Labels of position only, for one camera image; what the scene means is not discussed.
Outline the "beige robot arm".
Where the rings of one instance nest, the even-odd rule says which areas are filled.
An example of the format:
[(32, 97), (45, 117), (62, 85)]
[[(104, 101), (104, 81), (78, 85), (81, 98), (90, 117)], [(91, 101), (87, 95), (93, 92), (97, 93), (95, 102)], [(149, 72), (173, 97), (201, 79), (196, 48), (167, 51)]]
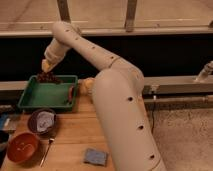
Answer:
[(92, 86), (92, 100), (115, 170), (167, 171), (146, 116), (141, 70), (83, 38), (68, 22), (55, 22), (52, 35), (42, 60), (43, 71), (51, 71), (69, 49), (99, 70)]

